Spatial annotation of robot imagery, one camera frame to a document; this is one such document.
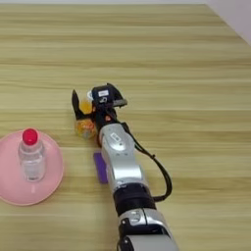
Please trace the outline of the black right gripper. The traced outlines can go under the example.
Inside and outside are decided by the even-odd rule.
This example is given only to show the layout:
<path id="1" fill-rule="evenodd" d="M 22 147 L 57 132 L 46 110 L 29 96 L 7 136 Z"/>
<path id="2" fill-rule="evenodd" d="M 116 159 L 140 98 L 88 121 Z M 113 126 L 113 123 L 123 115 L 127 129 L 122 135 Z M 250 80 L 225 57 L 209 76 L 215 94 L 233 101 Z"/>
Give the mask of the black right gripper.
<path id="1" fill-rule="evenodd" d="M 112 104 L 93 105 L 93 120 L 96 128 L 100 130 L 103 126 L 115 124 L 117 120 L 117 113 L 114 107 L 123 107 L 127 105 L 120 91 L 111 83 L 107 84 L 109 95 L 112 98 Z M 85 114 L 79 107 L 79 99 L 75 90 L 72 93 L 72 105 L 77 120 L 83 120 Z"/>

